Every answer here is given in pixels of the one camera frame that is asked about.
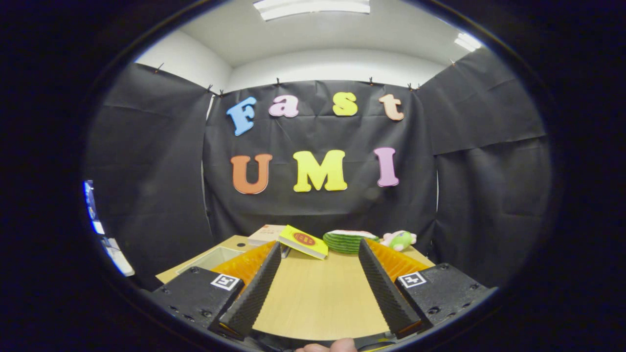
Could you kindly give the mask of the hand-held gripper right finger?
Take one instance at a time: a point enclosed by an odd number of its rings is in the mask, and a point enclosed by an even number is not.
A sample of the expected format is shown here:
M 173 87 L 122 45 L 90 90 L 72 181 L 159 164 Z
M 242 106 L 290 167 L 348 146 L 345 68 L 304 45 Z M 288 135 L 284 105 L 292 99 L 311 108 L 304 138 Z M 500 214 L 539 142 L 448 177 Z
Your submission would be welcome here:
M 398 339 L 449 323 L 494 292 L 454 266 L 427 266 L 371 239 L 358 260 L 389 331 Z

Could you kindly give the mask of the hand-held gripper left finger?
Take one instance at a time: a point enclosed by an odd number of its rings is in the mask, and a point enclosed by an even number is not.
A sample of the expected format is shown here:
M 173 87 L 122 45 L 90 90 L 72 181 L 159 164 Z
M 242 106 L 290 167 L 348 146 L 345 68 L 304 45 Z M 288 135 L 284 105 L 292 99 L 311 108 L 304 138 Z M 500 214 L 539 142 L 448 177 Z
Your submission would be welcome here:
M 150 297 L 195 330 L 244 340 L 252 332 L 281 260 L 280 243 L 268 242 L 212 270 L 192 266 Z

